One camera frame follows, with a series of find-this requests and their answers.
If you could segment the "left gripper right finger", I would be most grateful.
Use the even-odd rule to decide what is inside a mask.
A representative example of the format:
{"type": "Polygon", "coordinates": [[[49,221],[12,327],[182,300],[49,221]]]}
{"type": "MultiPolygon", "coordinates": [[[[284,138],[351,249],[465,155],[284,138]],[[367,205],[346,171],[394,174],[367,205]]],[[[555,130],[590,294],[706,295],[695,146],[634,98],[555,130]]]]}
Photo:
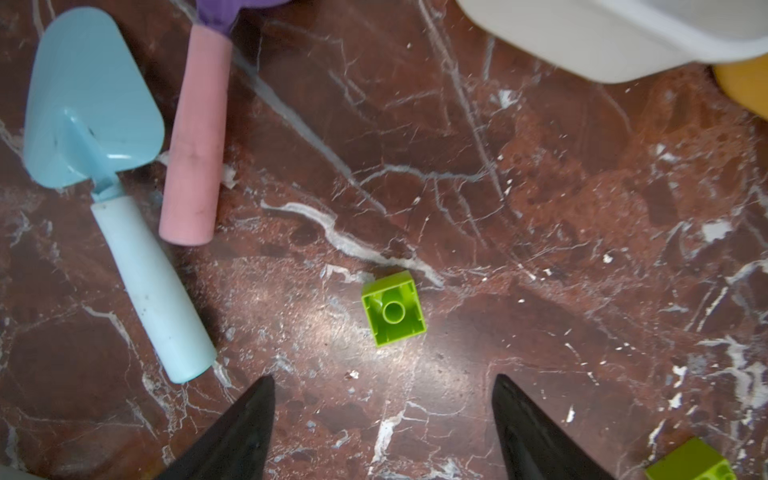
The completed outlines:
{"type": "Polygon", "coordinates": [[[613,479],[510,377],[496,376],[491,402],[508,478],[613,479]]]}

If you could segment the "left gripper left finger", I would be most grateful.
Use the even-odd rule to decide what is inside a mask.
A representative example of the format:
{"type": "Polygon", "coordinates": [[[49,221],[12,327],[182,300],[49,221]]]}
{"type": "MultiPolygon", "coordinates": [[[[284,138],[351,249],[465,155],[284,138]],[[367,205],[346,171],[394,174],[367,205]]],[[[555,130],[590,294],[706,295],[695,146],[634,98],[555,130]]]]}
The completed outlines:
{"type": "Polygon", "coordinates": [[[160,479],[261,479],[275,421],[275,381],[259,378],[160,479]]]}

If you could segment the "small green lego brick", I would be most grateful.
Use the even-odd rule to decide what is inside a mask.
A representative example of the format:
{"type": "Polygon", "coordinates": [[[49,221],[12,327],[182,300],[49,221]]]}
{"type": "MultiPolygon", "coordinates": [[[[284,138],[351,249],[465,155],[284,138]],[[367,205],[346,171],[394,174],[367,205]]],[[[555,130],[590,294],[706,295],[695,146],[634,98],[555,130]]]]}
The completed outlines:
{"type": "Polygon", "coordinates": [[[729,461],[699,438],[692,438],[645,469],[650,480],[736,480],[729,461]]]}

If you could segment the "green lego brick pair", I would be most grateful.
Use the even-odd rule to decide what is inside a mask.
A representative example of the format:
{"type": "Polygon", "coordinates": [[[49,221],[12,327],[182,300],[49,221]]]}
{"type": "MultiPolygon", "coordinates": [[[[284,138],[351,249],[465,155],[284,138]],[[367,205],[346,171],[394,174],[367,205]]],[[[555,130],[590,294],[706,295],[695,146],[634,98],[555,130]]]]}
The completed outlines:
{"type": "Polygon", "coordinates": [[[377,347],[427,331],[415,281],[408,271],[364,284],[361,302],[377,347]]]}

